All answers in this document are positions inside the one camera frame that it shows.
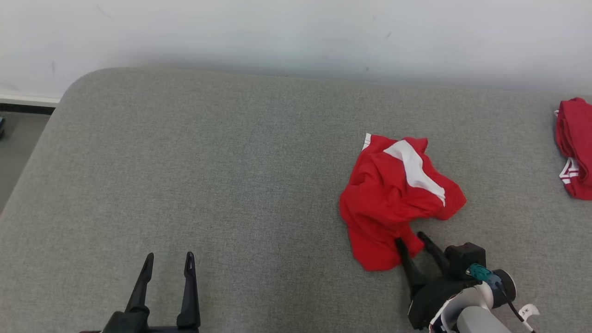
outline teal connector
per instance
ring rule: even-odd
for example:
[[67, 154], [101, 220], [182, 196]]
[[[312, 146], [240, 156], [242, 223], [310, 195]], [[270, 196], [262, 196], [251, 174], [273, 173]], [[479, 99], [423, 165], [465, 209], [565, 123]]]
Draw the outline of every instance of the teal connector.
[[489, 276], [493, 275], [490, 270], [479, 264], [470, 265], [467, 273], [479, 281], [487, 281]]

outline folded red shirt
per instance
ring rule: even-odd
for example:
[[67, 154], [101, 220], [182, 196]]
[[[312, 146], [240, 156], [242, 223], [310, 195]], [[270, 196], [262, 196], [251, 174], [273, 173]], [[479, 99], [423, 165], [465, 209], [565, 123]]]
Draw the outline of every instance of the folded red shirt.
[[561, 180], [575, 198], [592, 200], [592, 105], [582, 98], [561, 101], [555, 139], [568, 157]]
[[382, 271], [399, 265], [395, 238], [401, 238], [415, 256], [423, 243], [409, 223], [427, 217], [449, 219], [466, 203], [458, 185], [434, 169], [426, 148], [427, 139], [396, 141], [366, 135], [339, 199], [353, 256], [364, 269]]

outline white stripe trim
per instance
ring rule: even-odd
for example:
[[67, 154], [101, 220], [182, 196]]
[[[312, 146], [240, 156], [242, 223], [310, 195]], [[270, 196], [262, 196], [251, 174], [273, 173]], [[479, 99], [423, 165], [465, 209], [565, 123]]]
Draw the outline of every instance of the white stripe trim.
[[370, 133], [366, 133], [366, 138], [364, 139], [364, 146], [362, 147], [362, 150], [366, 149], [370, 145], [371, 138], [372, 135]]
[[567, 175], [568, 173], [568, 169], [571, 166], [571, 157], [567, 158], [567, 162], [565, 163], [565, 166], [563, 167], [563, 170], [561, 170], [561, 173], [559, 174], [559, 177], [562, 178], [564, 175]]
[[386, 148], [383, 152], [403, 162], [405, 176], [409, 186], [423, 188], [424, 190], [429, 191], [440, 198], [442, 204], [446, 207], [444, 188], [423, 172], [422, 158], [407, 141], [401, 140], [389, 148]]
[[570, 160], [570, 162], [571, 162], [571, 168], [570, 168], [570, 171], [576, 171], [576, 170], [579, 170], [579, 169], [580, 169], [580, 166], [578, 165], [578, 160], [576, 160], [576, 159], [575, 159], [575, 158], [573, 158], [573, 157], [569, 157], [568, 159], [569, 159], [569, 160]]
[[562, 174], [559, 175], [560, 178], [571, 178], [571, 177], [577, 177], [579, 175], [578, 172], [570, 172], [569, 174]]

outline gray upholstered bench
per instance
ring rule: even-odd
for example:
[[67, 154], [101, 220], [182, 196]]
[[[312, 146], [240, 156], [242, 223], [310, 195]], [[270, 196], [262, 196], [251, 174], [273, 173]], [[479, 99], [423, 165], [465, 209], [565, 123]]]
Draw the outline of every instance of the gray upholstered bench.
[[[592, 313], [592, 203], [558, 178], [569, 95], [389, 87], [173, 69], [84, 76], [0, 217], [2, 332], [101, 329], [155, 253], [151, 325], [174, 324], [193, 251], [203, 332], [409, 332], [401, 268], [353, 259], [337, 199], [366, 132], [427, 137], [468, 203], [413, 223], [470, 241], [545, 332]], [[427, 255], [417, 259], [436, 274]], [[495, 314], [524, 328], [507, 307]]]

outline white wall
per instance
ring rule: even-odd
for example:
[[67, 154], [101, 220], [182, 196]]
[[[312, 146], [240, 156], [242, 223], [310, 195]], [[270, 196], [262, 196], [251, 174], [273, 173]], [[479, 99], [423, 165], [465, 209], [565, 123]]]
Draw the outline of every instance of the white wall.
[[589, 0], [0, 0], [0, 94], [175, 63], [592, 94]]

